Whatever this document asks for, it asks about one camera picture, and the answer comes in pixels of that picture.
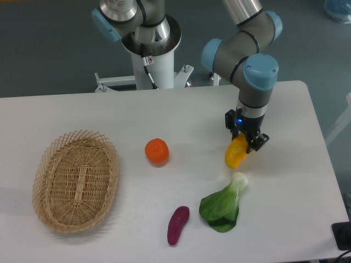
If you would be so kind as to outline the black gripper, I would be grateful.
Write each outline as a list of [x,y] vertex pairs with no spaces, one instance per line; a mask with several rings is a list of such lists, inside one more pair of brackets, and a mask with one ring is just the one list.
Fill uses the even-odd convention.
[[264,115],[258,118],[249,118],[242,115],[242,109],[236,111],[231,109],[225,114],[225,127],[231,132],[231,140],[237,138],[239,132],[246,135],[247,150],[249,154],[252,151],[258,151],[269,141],[267,134],[261,133],[261,125]]

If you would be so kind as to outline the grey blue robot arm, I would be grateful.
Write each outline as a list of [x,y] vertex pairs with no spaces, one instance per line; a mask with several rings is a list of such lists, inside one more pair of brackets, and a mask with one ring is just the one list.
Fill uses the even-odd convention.
[[[265,11],[259,1],[225,1],[238,32],[228,41],[210,40],[202,50],[201,62],[212,73],[239,89],[235,109],[225,114],[225,125],[236,138],[243,134],[247,151],[258,151],[268,136],[261,125],[278,77],[278,63],[262,49],[274,42],[282,22]],[[182,33],[177,21],[166,13],[164,1],[100,1],[92,20],[102,35],[121,41],[133,57],[138,89],[175,87],[172,56]]]

